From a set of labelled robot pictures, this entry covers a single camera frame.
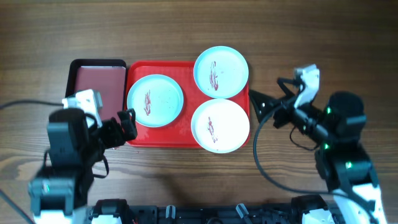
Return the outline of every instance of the red plastic tray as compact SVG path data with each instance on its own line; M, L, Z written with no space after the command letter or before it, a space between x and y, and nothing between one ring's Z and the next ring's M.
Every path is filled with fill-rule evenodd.
M162 74L173 78L181 87L184 94L184 106L179 116L170 124L160 128L148 128L137 123L138 137L128 141L136 147L190 147L200 148L193 138L191 132L191 119L193 112L204 102L211 100L209 96L202 93L193 79L193 66L195 62L178 61L137 61L132 64L126 83L126 98L132 85L140 78ZM237 103L249 116L249 87L246 85L243 90L229 100Z

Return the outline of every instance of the red drawing on plate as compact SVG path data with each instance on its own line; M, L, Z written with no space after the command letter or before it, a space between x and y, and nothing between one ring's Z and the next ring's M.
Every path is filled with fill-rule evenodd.
M217 81L217 74L216 74L216 61L211 63L210 67L210 85L215 89L218 90L218 81Z
M213 139L213 142L216 143L218 138L214 135L214 127L213 127L213 123L210 120L210 117L209 117L209 127L207 128L207 130L209 130L209 132L211 134L211 138Z
M145 94L145 113L147 116L150 114L150 90Z

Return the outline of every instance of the wood grain surface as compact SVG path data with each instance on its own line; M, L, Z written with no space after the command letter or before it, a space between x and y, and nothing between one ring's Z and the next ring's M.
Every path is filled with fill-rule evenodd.
M398 222L397 7L397 1L340 0L3 1L0 103L60 101L76 58L195 60L209 47L227 45L248 61L250 88L274 96L282 95L277 77L290 78L294 67L316 63L322 73L316 106L337 90L363 97L363 143L379 175L387 218ZM54 109L0 111L0 188L26 212L27 183L49 146L45 127ZM257 125L252 111L253 134ZM313 153L290 143L291 128L264 126L262 165L285 185L325 190ZM277 189L256 169L252 137L225 155L130 146L106 151L111 173L95 180L89 204L103 198L158 206L289 202L296 195ZM313 144L299 133L294 138ZM103 164L95 172L104 172ZM2 200L0 217L0 223L23 223Z

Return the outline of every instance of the white bowl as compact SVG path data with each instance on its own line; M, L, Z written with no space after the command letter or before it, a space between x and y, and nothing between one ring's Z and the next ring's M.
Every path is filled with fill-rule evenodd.
M218 46L205 50L193 68L198 88L212 98L230 98L238 94L249 78L244 57L231 47Z
M214 153L228 153L241 147L249 136L246 112L235 102L214 99L194 112L191 130L196 142Z
M150 128L171 123L180 114L183 102L178 83L158 74L139 79L127 95L127 108L134 108L136 121Z

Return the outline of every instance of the cable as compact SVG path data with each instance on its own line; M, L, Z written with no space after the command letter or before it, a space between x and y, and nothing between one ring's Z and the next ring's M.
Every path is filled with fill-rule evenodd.
M292 131L290 132L290 135L289 135L290 141L291 141L293 144L295 144L297 147L300 147L300 148L305 149L305 150L308 150L308 151L314 151L314 150L316 150L316 149L319 148L319 144L317 144L314 148L310 149L310 148L308 148L308 147L302 146L302 145L300 145L299 143L296 143L295 141L293 141L293 139L292 139L292 134L293 134L293 132L294 132L295 129L296 129L296 126L293 127L293 129L292 129Z
M282 190L290 191L290 192L297 193L297 194L318 194L318 195L339 196L339 197L343 197L343 198L347 198L347 199L349 199L349 200L352 200L351 198L349 198L348 196L343 195L343 194L329 193L329 192L327 192L327 191L319 191L319 190L300 190L300 189L293 189L293 188L290 188L290 187L286 187L286 186L284 186L284 185L278 183L276 180L274 180L271 176L269 176L269 175L265 172L265 170L264 170L264 169L262 168L262 166L260 165L260 161L259 161L259 158L258 158L258 155L257 155L257 139L258 139L258 137L259 137L260 130L261 130L261 128L263 127L263 125L268 121L268 119L269 119L276 111L278 111L278 110L281 109L282 107L283 107L283 106L280 105L280 106L274 108L272 111L270 111L270 112L262 119L262 121L260 122L259 127L257 128L256 134L254 135L254 140L253 140L253 156L254 156L254 161L256 162L256 166L257 166L258 170L260 171L261 175L262 175L263 177L265 177L269 182L271 182L271 183L274 184L276 187L278 187L278 188L280 188L280 189L282 189ZM364 209L365 212L369 215L369 218L371 219L371 222L377 224L377 223L378 223L378 220L375 219L375 217L372 215L372 213L371 213L368 209L365 209L365 208L363 208L363 209Z
M103 179L103 178L107 177L108 174L109 174L109 164L108 164L108 160L106 159L105 156L103 156L102 160L104 161L105 170L106 170L106 175L94 174L94 177L100 178L100 179Z
M7 202L7 204L13 208L14 211L16 211L27 223L34 224L33 220L31 220L30 217L26 215L26 213L20 207L18 207L18 205L16 205L1 189L0 195L1 198L3 198L3 200Z
M49 154L49 150L50 149L47 149L45 152L44 152L44 158L43 158L43 164L42 164L42 170L44 170L45 169L45 162L47 161L47 155Z
M16 101L11 101L8 103L5 103L3 105L0 105L0 110L7 108L9 106L14 106L14 105L19 105L19 104L40 104L40 105L47 105L47 106L63 106L62 103L52 103L52 102L47 102L47 101L42 101L42 100L16 100Z

